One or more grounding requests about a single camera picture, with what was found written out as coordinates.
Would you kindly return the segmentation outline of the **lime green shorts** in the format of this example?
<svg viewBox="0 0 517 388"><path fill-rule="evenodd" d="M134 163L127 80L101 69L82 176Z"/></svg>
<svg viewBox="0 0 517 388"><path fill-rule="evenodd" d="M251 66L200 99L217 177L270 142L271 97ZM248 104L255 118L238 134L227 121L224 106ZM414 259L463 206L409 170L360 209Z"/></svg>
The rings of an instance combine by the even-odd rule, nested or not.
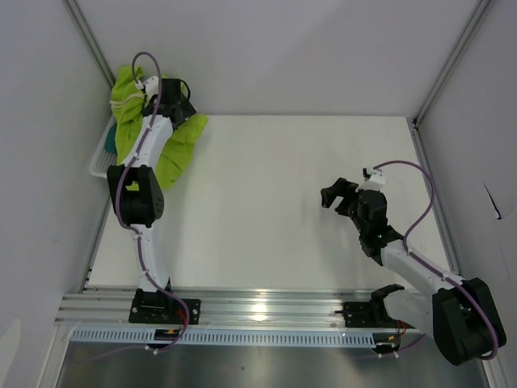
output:
<svg viewBox="0 0 517 388"><path fill-rule="evenodd" d="M117 164L121 164L133 148L141 131L142 110L148 105L144 92L137 88L134 78L144 78L142 68L138 66L133 73L129 65L122 66L111 89L110 105L116 119L114 142ZM180 125L167 140L154 169L161 190L172 188L187 169L193 159L195 144L207 123L206 115L195 114Z"/></svg>

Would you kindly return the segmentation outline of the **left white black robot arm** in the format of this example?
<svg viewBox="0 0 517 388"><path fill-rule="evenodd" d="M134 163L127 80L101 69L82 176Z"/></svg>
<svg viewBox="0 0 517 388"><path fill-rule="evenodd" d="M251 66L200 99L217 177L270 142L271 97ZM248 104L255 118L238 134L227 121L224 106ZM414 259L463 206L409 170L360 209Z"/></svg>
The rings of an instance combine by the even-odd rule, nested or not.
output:
<svg viewBox="0 0 517 388"><path fill-rule="evenodd" d="M138 288L155 293L170 281L158 233L165 199L155 169L166 143L196 110L190 103L189 86L179 78L155 76L137 85L148 101L141 131L124 161L108 168L107 182L115 215L132 235Z"/></svg>

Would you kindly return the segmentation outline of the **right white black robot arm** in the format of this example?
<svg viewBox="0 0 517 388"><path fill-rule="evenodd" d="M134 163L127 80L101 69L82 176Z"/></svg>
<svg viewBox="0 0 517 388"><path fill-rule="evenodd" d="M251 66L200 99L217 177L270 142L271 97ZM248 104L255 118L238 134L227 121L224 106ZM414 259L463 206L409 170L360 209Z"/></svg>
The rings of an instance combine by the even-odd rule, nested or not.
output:
<svg viewBox="0 0 517 388"><path fill-rule="evenodd" d="M404 323L435 341L453 365L490 360L506 344L506 333L489 286L475 277L446 272L410 249L388 222L387 200L380 191L364 190L344 178L321 190L322 207L334 208L354 224L364 254L410 285L392 284L371 293L363 318L378 327Z"/></svg>

